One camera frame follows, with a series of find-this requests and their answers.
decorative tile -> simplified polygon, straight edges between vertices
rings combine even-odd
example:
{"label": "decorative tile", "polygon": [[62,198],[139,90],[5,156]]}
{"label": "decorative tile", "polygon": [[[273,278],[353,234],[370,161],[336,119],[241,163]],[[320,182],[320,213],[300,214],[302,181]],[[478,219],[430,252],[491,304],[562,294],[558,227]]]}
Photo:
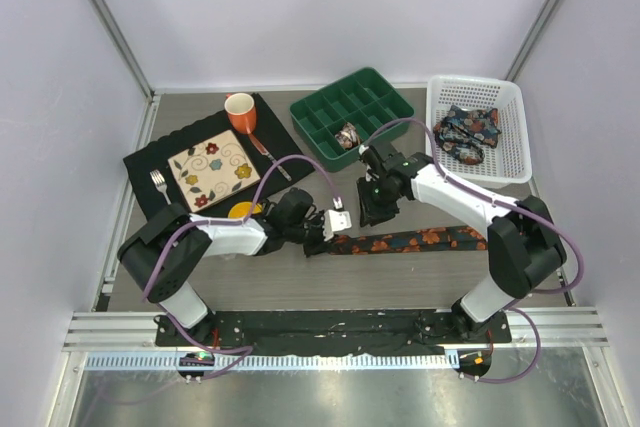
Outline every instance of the decorative tile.
{"label": "decorative tile", "polygon": [[231,130],[174,155],[169,166],[191,212],[206,209],[260,180]]}

basket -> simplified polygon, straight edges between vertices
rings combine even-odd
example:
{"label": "basket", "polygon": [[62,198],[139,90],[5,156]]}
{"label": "basket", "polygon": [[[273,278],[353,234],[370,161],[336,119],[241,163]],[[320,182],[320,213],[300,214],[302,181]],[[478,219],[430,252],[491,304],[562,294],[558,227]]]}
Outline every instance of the basket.
{"label": "basket", "polygon": [[[524,184],[531,179],[531,152],[527,120],[520,87],[512,82],[481,77],[436,75],[427,87],[427,125],[431,128],[447,115],[451,105],[462,109],[498,109],[498,128],[502,131],[498,147],[483,146],[484,162],[465,165],[438,147],[438,160],[460,177],[482,187],[498,189]],[[427,154],[431,146],[427,139]]]}

black mounting plate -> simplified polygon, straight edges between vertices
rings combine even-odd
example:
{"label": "black mounting plate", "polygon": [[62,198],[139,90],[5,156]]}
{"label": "black mounting plate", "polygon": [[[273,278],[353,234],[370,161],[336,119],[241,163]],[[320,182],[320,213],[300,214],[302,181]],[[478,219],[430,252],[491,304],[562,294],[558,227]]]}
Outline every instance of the black mounting plate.
{"label": "black mounting plate", "polygon": [[[486,332],[460,338],[453,315],[436,310],[322,310],[216,312],[220,348],[252,345],[253,355],[341,357],[348,354],[408,356],[440,354],[447,344],[486,344]],[[156,317],[158,347],[187,342],[164,315]],[[495,344],[511,342],[507,317],[487,324]],[[206,339],[213,344],[213,333]]]}

green organizer tray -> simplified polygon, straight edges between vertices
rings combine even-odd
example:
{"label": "green organizer tray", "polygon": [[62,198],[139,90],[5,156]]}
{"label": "green organizer tray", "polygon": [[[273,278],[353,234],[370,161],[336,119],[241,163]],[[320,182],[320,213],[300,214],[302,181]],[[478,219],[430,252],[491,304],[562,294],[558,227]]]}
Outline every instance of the green organizer tray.
{"label": "green organizer tray", "polygon": [[[290,112],[296,131],[329,172],[342,170],[358,160],[357,148],[344,150],[334,137],[345,122],[356,127],[364,142],[381,125],[414,114],[404,97],[371,67],[295,102]],[[395,139],[408,128],[409,123],[403,122],[376,139]]]}

tabletop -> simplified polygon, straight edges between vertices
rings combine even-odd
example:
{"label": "tabletop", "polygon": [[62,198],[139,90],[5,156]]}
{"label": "tabletop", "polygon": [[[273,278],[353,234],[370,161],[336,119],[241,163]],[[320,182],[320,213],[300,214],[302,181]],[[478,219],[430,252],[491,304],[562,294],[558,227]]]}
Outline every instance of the tabletop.
{"label": "tabletop", "polygon": [[[289,107],[309,93],[260,92],[306,155],[312,154],[293,128]],[[424,120],[426,90],[402,89],[400,93],[414,107],[416,116]],[[163,95],[152,139],[221,110],[224,99],[225,94]],[[412,126],[393,144],[405,155],[423,152],[424,133]],[[354,223],[346,234],[371,235],[461,224],[437,207],[403,200],[398,203],[400,214],[395,219],[375,227],[359,228],[356,180],[363,174],[364,168],[359,162],[330,174]],[[330,190],[320,174],[311,174],[296,187],[309,192],[318,208],[332,205]],[[511,185],[498,192],[520,199],[530,193],[527,185]],[[271,199],[277,200],[283,193]],[[133,234],[144,223],[145,218],[136,205],[128,234]],[[245,256],[230,260],[205,258],[191,274],[189,283],[214,310],[447,308],[487,274],[487,254],[482,251],[323,254],[305,258],[301,246],[285,244],[281,250],[260,259]],[[557,286],[555,276],[542,285],[546,288]],[[153,304],[141,303],[140,298],[140,289],[120,266],[109,310],[156,309]],[[525,299],[522,305],[555,307],[566,303],[562,295],[535,295]]]}

